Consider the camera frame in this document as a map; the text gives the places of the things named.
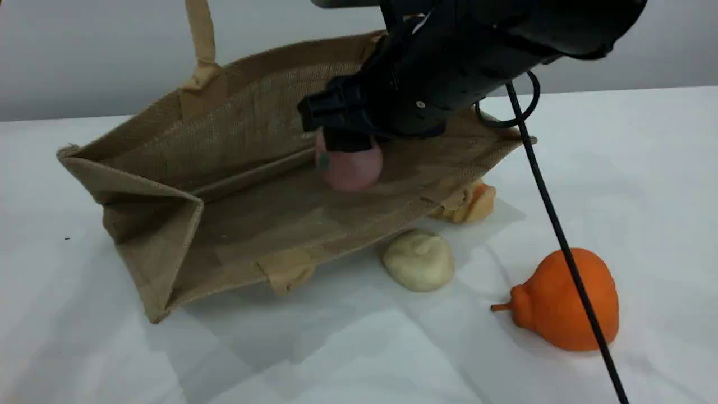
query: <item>orange pear toy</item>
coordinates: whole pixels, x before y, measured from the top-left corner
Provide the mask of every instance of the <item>orange pear toy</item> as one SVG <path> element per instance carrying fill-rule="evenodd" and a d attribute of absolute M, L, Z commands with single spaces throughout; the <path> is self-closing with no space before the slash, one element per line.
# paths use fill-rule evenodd
<path fill-rule="evenodd" d="M 618 294 L 613 277 L 596 254 L 580 248 L 571 251 L 598 324 L 610 344 L 618 334 Z M 546 257 L 526 283 L 511 289 L 511 302 L 491 306 L 491 311 L 501 310 L 511 310 L 517 326 L 537 333 L 561 349 L 573 352 L 598 349 L 560 250 Z"/>

